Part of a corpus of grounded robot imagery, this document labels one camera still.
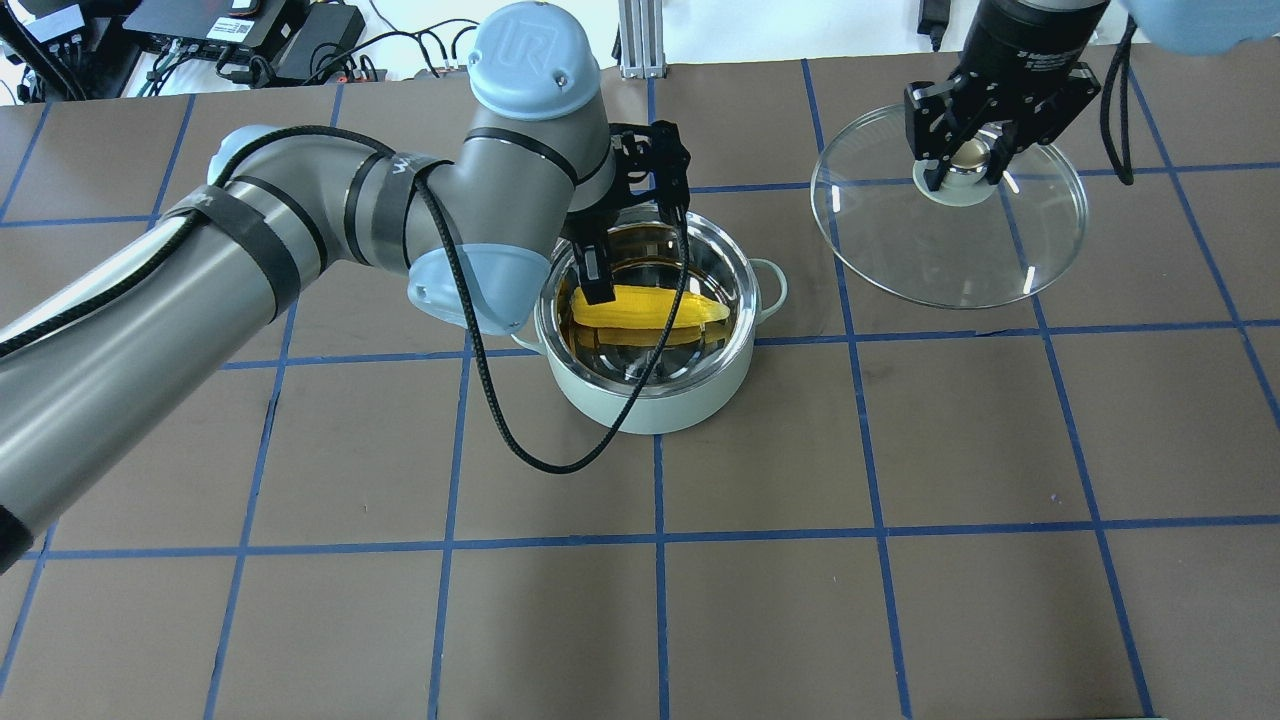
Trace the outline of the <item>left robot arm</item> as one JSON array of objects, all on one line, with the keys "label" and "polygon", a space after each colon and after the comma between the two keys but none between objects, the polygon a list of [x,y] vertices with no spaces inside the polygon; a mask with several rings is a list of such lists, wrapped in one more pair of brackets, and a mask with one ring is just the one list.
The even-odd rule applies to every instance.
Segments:
[{"label": "left robot arm", "polygon": [[403,275],[413,306],[479,340],[525,327],[559,242],[602,304],[625,209],[653,202],[684,228],[678,127],[608,120],[566,9],[494,10],[466,67],[477,108],[458,159],[247,126],[154,228],[4,327],[4,568],[334,263]]}]

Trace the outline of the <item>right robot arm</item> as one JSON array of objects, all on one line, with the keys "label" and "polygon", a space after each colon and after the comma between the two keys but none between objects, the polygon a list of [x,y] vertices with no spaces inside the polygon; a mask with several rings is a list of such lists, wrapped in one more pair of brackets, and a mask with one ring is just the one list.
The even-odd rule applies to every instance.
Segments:
[{"label": "right robot arm", "polygon": [[1012,159],[1048,146],[1096,100],[1126,102],[1137,35],[1190,56],[1224,54],[1277,35],[1275,1],[1125,1],[1126,23],[1098,76],[1083,60],[1106,1],[982,1],[956,67],[902,96],[913,178],[928,199],[966,205]]}]

